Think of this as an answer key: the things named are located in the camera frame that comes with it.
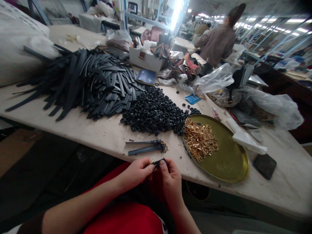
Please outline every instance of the work table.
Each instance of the work table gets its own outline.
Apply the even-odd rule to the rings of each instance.
[[[53,27],[54,29],[51,30],[51,33],[54,34],[54,36],[51,37],[52,41],[59,43],[59,41],[56,41],[57,34],[63,36],[68,33],[68,31],[64,30],[64,26]],[[77,29],[75,34],[79,35],[79,32],[82,32],[81,30],[83,29]],[[83,33],[84,36],[96,37],[92,32],[83,30]],[[72,51],[74,51],[74,47],[76,47],[76,49],[78,49],[78,47],[82,48],[79,44],[69,42],[62,46]],[[176,94],[175,87],[159,87],[163,89],[164,94],[177,106],[183,110],[187,109],[187,107],[182,107],[182,104],[188,104],[183,98],[188,96],[189,93],[179,90],[180,93]],[[60,112],[54,117],[49,117],[48,114],[51,110],[44,111],[42,109],[45,105],[45,97],[33,100],[14,111],[5,111],[5,109],[17,104],[30,95],[14,96],[12,93],[21,92],[30,88],[31,86],[29,85],[20,88],[17,88],[15,85],[0,88],[0,98],[2,102],[0,115],[76,141],[128,162],[146,156],[155,161],[163,157],[172,158],[181,171],[183,179],[262,203],[288,215],[301,218],[312,217],[310,207],[312,192],[312,158],[288,131],[275,130],[272,125],[265,124],[260,129],[264,139],[262,145],[268,147],[268,154],[277,161],[277,167],[271,180],[264,179],[253,168],[251,162],[256,157],[256,154],[246,150],[250,161],[249,174],[244,181],[236,184],[229,184],[203,173],[188,156],[183,146],[182,137],[177,136],[173,131],[166,133],[161,132],[157,137],[148,133],[132,132],[129,126],[124,126],[120,123],[120,119],[122,118],[121,114],[116,114],[111,118],[103,117],[97,121],[93,121],[86,118],[87,113],[80,113],[81,108],[77,107],[76,109],[72,109],[63,120],[56,122],[55,120]],[[202,99],[192,105],[192,107],[199,109],[202,114],[209,116],[213,116],[211,108],[215,107],[221,122],[228,127],[226,119],[230,118],[229,113],[227,113],[224,108],[216,106],[208,97],[206,100]],[[166,153],[153,151],[128,156],[129,150],[142,148],[142,145],[137,144],[126,145],[125,142],[129,141],[129,139],[134,141],[161,139],[167,143],[169,151]]]

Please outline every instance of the blue card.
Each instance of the blue card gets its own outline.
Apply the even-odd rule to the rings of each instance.
[[[184,98],[189,104],[193,105],[195,104],[196,102],[200,101],[201,98],[195,96],[194,94],[190,95],[190,96],[187,96]]]

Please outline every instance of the round metal tray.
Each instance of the round metal tray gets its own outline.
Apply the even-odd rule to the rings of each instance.
[[[218,151],[206,156],[202,163],[198,163],[191,155],[183,137],[185,148],[205,173],[228,183],[237,183],[244,180],[249,172],[249,160],[244,148],[232,140],[233,133],[220,121],[202,114],[189,117],[194,122],[199,122],[211,127],[212,133],[218,141]]]

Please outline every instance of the person's hand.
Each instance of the person's hand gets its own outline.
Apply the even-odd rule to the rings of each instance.
[[[137,159],[130,164],[130,166],[124,170],[120,175],[116,177],[119,185],[122,187],[123,192],[126,192],[135,186],[142,183],[147,176],[153,173],[155,165],[150,164],[152,160],[150,158]]]
[[[166,158],[169,168],[164,160],[160,161],[160,170],[162,172],[162,185],[166,201],[171,213],[178,212],[184,207],[182,198],[182,178],[181,173],[174,163],[169,158]]]

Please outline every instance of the tan jacket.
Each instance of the tan jacket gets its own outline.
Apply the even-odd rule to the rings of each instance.
[[[216,67],[221,59],[227,58],[232,53],[235,38],[233,28],[220,24],[198,38],[194,46],[200,47],[200,56],[211,66]]]

